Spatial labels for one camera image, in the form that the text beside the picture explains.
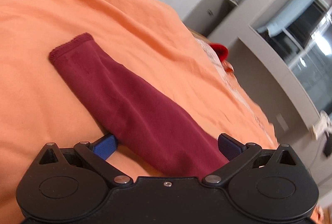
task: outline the bright light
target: bright light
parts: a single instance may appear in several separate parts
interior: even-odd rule
[[[321,36],[321,34],[315,34],[313,40],[316,42],[318,48],[325,56],[332,54],[332,49],[328,41]]]
[[[301,64],[303,65],[303,67],[306,67],[306,66],[307,66],[307,64],[304,62],[303,58],[301,58],[301,57],[300,57],[300,62],[301,62]]]

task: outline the fabric fold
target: fabric fold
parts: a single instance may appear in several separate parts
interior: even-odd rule
[[[228,162],[217,140],[167,96],[115,62],[84,33],[49,60],[92,116],[166,176],[198,176]]]

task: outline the bed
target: bed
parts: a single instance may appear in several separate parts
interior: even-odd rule
[[[212,137],[276,148],[273,126],[218,62],[208,40],[156,0],[0,0],[0,219],[19,223],[16,186],[47,142],[72,147],[106,132],[48,61],[84,32],[114,60],[168,96]],[[107,160],[132,178],[160,176],[124,145]]]

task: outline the screw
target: screw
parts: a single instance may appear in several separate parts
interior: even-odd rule
[[[130,177],[126,175],[118,175],[114,177],[114,182],[118,184],[127,184],[130,182]]]
[[[205,177],[205,181],[210,184],[217,184],[221,181],[221,178],[218,175],[208,175]]]
[[[172,183],[171,182],[164,182],[164,186],[170,187],[170,186],[172,186]]]
[[[206,12],[208,13],[209,16],[213,16],[213,12],[210,9],[208,9]]]

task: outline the maroon garment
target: maroon garment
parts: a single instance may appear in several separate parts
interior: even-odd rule
[[[94,118],[163,174],[202,178],[228,162],[184,109],[115,62],[90,34],[55,48],[49,60]]]

